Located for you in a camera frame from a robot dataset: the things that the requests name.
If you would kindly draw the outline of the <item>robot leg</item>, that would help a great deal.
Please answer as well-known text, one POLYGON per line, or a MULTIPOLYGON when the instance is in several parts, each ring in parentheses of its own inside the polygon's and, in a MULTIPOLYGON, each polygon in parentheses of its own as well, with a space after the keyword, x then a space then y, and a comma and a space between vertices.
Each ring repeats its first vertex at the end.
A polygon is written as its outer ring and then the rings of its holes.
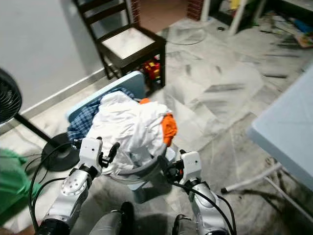
POLYGON ((101 217, 89 235, 134 235, 134 206, 123 202, 121 208, 101 217))
POLYGON ((194 219, 179 213, 175 217, 171 235, 199 235, 198 224, 194 219))

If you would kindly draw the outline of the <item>green plastic stool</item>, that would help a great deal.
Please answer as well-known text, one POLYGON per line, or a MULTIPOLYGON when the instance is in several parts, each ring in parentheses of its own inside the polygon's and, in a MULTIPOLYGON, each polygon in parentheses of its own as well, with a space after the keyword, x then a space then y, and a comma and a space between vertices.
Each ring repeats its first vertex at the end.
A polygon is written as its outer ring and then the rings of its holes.
POLYGON ((27 207, 30 179, 24 166, 27 157, 13 150, 0 150, 0 223, 4 224, 27 207))

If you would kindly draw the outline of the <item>blue plaid garment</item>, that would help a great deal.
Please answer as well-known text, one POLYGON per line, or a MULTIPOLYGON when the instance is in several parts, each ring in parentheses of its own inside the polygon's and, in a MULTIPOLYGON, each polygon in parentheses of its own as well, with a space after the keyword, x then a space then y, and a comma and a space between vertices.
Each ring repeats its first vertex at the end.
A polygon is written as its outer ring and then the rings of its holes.
POLYGON ((126 88, 119 87, 104 92, 103 94, 99 94, 94 99, 88 101, 86 104, 78 108, 77 115, 74 119, 72 119, 72 121, 69 122, 69 126, 67 128, 67 137, 69 141, 78 141, 87 136, 87 133, 92 126, 92 120, 99 110, 101 99, 106 94, 114 92, 122 92, 131 99, 135 99, 134 93, 126 88))

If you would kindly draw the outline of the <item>white pipe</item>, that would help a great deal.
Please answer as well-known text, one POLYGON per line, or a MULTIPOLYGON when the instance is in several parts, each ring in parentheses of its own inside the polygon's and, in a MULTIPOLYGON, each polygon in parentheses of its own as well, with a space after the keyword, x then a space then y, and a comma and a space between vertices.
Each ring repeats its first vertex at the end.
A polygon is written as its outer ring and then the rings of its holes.
POLYGON ((249 0, 237 0, 238 7, 235 11, 235 15, 233 16, 233 20, 229 25, 228 36, 234 36, 239 31, 239 27, 241 25, 245 8, 248 2, 249 0))

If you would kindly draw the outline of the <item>white garment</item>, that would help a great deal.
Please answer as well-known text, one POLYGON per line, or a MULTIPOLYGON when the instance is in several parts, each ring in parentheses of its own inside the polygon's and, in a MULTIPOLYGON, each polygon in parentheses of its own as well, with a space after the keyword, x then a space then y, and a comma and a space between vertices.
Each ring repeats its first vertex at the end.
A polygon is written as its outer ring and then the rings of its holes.
POLYGON ((138 135, 139 102, 122 92, 106 94, 101 99, 98 112, 92 120, 87 138, 100 137, 103 152, 109 151, 113 144, 120 143, 114 161, 103 174, 109 174, 118 166, 132 169, 143 166, 150 159, 162 155, 166 148, 157 148, 156 152, 143 147, 138 135))

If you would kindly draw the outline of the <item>red toy truck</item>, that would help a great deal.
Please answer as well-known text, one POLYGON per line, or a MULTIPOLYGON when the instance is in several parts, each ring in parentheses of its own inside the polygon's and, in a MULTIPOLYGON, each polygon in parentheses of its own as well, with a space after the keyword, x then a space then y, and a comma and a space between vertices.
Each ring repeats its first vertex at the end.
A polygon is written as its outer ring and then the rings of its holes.
POLYGON ((161 79, 161 65, 156 57, 145 61, 145 63, 141 65, 141 71, 151 81, 159 81, 161 79))

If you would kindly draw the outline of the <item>steel bucket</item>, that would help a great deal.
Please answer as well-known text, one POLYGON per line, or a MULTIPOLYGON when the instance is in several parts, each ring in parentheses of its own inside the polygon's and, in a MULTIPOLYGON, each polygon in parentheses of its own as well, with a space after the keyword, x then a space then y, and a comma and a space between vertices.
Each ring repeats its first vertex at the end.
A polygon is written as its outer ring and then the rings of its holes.
MULTIPOLYGON (((170 163, 172 163, 172 161, 176 159, 178 153, 179 148, 173 144, 170 147, 167 147, 162 155, 165 155, 170 163)), ((154 157, 143 166, 132 169, 123 169, 120 166, 117 166, 116 169, 108 174, 108 177, 121 184, 134 185, 147 182, 160 172, 161 168, 159 166, 158 157, 154 157)))

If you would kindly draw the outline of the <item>black standing fan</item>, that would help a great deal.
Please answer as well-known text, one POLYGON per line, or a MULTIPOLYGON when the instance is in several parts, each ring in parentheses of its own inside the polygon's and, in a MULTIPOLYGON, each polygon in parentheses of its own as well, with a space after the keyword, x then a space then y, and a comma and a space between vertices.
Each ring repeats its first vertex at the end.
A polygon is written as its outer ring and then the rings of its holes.
POLYGON ((8 72, 0 68, 0 122, 3 124, 10 119, 15 119, 45 141, 41 152, 42 165, 45 169, 61 172, 73 168, 80 159, 78 150, 69 140, 67 133, 50 137, 23 117, 20 114, 21 109, 22 93, 18 84, 8 72))

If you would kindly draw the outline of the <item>dark wooden chair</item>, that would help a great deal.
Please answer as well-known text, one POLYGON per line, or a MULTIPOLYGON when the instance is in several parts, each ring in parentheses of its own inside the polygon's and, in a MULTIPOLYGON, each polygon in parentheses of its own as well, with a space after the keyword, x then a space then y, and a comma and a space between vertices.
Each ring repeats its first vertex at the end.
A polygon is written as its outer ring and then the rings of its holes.
POLYGON ((71 0, 71 2, 95 44, 105 75, 109 80, 112 77, 121 78, 140 69, 149 60, 156 60, 159 63, 158 74, 153 79, 148 78, 146 84, 150 91, 165 87, 166 40, 133 21, 128 0, 86 0, 85 2, 71 0), (116 14, 123 14, 128 24, 98 36, 92 29, 92 25, 116 14))

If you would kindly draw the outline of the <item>orange garment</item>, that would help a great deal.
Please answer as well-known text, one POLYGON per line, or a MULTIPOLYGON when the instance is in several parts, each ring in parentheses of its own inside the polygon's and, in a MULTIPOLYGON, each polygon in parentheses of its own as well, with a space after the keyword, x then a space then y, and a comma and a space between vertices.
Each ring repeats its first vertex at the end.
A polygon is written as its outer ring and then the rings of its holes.
POLYGON ((178 134, 174 114, 158 101, 144 98, 138 105, 138 135, 143 147, 156 152, 158 148, 170 147, 178 134))

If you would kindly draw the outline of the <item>right robot leg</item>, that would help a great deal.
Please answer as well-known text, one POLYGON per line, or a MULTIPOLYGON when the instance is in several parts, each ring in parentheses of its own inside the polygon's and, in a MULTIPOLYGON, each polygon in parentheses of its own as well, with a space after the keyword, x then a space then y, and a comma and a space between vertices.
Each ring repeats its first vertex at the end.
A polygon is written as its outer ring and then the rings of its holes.
POLYGON ((175 217, 171 235, 199 235, 198 224, 194 219, 179 213, 175 217))

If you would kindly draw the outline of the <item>light blue stool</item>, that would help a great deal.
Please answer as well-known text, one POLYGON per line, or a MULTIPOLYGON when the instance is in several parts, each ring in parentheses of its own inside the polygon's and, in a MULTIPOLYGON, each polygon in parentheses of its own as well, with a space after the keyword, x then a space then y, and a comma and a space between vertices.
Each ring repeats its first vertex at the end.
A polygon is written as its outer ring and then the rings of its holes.
MULTIPOLYGON (((133 71, 130 74, 123 76, 119 80, 116 80, 116 81, 110 83, 109 85, 106 85, 105 87, 96 91, 94 94, 91 94, 90 96, 85 98, 85 100, 82 100, 82 101, 80 101, 80 103, 74 105, 74 107, 72 107, 71 110, 69 112, 67 112, 67 115, 66 115, 67 120, 69 122, 72 121, 72 119, 74 119, 75 116, 77 115, 78 108, 80 108, 81 106, 86 104, 88 101, 94 99, 99 94, 103 94, 104 92, 110 91, 114 88, 122 87, 122 88, 126 88, 126 89, 130 90, 135 95, 134 100, 138 101, 138 102, 144 98, 147 98, 147 92, 145 90, 144 81, 145 81, 144 75, 138 71, 133 71)), ((158 178, 159 174, 160 173, 158 173, 157 175, 152 177, 147 182, 143 182, 140 184, 134 184, 134 185, 126 185, 132 191, 132 194, 134 195, 134 201, 135 202, 143 203, 145 201, 148 201, 151 198, 150 189, 152 187, 150 186, 149 183, 151 181, 154 181, 154 179, 158 178)))

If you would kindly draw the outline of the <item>round glass disc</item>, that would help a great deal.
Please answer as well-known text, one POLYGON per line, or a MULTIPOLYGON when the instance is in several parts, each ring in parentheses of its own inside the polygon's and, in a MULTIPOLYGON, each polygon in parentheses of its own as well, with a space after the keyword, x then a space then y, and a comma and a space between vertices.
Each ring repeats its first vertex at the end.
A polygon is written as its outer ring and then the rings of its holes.
POLYGON ((163 29, 161 35, 169 44, 190 46, 204 41, 208 33, 200 22, 183 19, 163 29))

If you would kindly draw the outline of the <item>left robot leg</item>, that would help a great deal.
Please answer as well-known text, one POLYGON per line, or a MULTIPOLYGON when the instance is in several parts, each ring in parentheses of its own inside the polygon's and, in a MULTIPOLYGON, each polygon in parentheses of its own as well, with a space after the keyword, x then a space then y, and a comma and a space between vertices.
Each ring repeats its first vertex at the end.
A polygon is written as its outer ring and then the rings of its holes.
POLYGON ((101 217, 89 235, 134 235, 134 206, 123 202, 121 208, 101 217))

